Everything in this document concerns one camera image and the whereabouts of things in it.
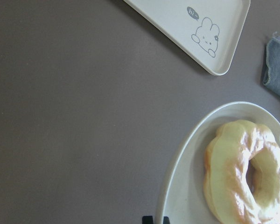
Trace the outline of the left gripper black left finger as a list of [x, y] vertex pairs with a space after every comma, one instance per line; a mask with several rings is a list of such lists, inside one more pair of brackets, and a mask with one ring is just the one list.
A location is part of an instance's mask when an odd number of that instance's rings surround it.
[[153, 216], [143, 216], [142, 217], [142, 224], [154, 224]]

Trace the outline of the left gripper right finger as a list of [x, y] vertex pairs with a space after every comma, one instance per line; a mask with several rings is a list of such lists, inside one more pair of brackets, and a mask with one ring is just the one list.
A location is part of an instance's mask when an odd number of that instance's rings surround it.
[[167, 216], [163, 217], [163, 224], [170, 224], [169, 217], [167, 217]]

